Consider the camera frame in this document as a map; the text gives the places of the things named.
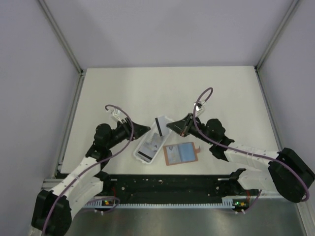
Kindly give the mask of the silver VIP card 88888819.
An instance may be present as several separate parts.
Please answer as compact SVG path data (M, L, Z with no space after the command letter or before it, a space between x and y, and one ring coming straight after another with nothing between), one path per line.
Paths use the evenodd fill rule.
M166 147L167 161L169 165L181 163L180 151L178 145Z

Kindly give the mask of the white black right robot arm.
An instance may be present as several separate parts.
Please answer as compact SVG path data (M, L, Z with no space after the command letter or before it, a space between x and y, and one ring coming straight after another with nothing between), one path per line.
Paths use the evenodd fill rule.
M245 165L246 168L236 171L237 177L229 183L234 194L259 189L278 192L293 203L308 200L315 174L294 150L285 147L281 151L267 151L248 147L228 138L218 119L212 118L203 124L191 113L166 126L181 137L193 135L210 144L209 151L216 159Z

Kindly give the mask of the tan leather card holder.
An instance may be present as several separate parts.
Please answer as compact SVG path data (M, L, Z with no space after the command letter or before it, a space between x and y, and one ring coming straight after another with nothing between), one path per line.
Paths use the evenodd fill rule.
M179 164L198 161L197 155L200 153L201 148L196 147L194 142L180 143L180 144L175 144L175 145L178 145L178 148L180 151L181 163L179 163ZM166 147L167 146L163 147L165 163L167 166L172 166L172 165L169 165L168 161L167 161L167 154L166 154Z

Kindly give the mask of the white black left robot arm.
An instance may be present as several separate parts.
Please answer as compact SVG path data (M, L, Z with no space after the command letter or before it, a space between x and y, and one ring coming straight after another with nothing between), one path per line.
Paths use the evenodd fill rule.
M114 157L111 148L124 140L141 138L150 127L128 118L117 127L103 123L96 127L94 141L79 165L51 190L41 190L36 197L31 226L48 236L63 236L81 208L97 194L106 195L112 184L103 168Z

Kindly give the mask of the white plastic basket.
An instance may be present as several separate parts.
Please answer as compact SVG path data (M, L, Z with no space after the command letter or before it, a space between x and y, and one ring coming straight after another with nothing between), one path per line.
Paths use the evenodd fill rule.
M173 120L167 116L160 116L154 119L150 130L141 138L140 143L133 152L135 159L144 164L151 164L155 160L170 136L171 131L166 127L170 122L173 122Z

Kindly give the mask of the grey card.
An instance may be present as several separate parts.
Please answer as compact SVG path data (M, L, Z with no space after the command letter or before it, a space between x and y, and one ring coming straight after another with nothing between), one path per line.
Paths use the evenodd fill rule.
M166 127L168 123L166 116L160 116L160 117L155 118L155 122L156 122L159 136L160 137L167 136L169 131L168 131L168 128Z

